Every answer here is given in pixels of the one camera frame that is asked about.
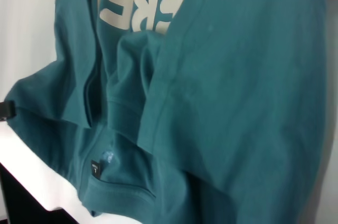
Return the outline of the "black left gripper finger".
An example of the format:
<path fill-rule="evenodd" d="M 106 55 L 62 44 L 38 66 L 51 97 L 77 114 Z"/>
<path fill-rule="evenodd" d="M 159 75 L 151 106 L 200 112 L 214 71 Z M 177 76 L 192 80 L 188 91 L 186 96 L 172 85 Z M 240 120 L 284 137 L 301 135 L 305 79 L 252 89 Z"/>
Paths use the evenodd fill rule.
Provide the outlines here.
<path fill-rule="evenodd" d="M 14 101 L 0 102 L 0 121 L 7 121 L 16 116 Z"/>

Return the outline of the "teal t-shirt with beige print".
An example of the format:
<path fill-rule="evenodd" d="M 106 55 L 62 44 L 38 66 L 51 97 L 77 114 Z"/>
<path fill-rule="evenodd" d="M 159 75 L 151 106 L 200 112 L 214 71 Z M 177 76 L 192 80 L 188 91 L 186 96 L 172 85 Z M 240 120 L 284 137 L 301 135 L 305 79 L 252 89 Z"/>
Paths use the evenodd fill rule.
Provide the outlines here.
<path fill-rule="evenodd" d="M 296 224 L 326 119 L 325 0 L 56 0 L 6 122 L 94 217 Z"/>

